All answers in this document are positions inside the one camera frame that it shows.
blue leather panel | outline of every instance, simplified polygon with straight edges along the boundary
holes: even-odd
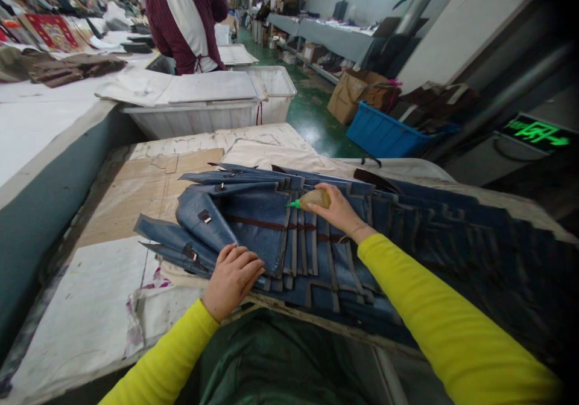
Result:
[[[573,245],[513,219],[474,197],[391,179],[370,183],[275,167],[219,164],[225,171],[184,174],[180,225],[141,217],[136,231],[153,252],[209,277],[225,244],[265,261],[257,292],[335,322],[406,345],[411,334],[366,266],[357,246],[323,218],[287,208],[314,185],[336,185],[356,213],[549,362],[562,315]]]

green floor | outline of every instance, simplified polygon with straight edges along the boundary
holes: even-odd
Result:
[[[330,158],[362,158],[369,155],[346,137],[347,126],[342,126],[327,110],[334,86],[313,71],[293,67],[282,61],[279,50],[266,49],[255,44],[251,32],[241,29],[237,41],[259,59],[258,65],[286,67],[297,89],[289,107],[287,122],[308,141],[315,151]]]

glue bottle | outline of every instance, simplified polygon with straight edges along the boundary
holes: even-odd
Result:
[[[316,189],[305,193],[302,198],[288,204],[286,207],[295,207],[297,209],[305,210],[306,212],[312,212],[312,210],[308,208],[308,204],[316,204],[324,209],[328,209],[331,204],[330,196],[327,194],[326,190]]]

yellow long-sleeve shirt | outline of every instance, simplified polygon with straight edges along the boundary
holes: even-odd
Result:
[[[552,403],[555,375],[391,241],[372,235],[358,256],[457,405]],[[197,301],[101,404],[172,404],[218,327]]]

hand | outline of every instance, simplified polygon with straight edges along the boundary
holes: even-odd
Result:
[[[264,261],[246,247],[226,245],[217,258],[215,270],[201,301],[209,314],[221,322],[247,296],[259,276]]]
[[[337,187],[328,183],[319,183],[315,188],[323,189],[327,192],[330,196],[330,207],[324,209],[315,204],[308,204],[308,207],[331,225],[346,233],[358,245],[368,236],[376,233],[372,227],[362,221],[356,214]]]

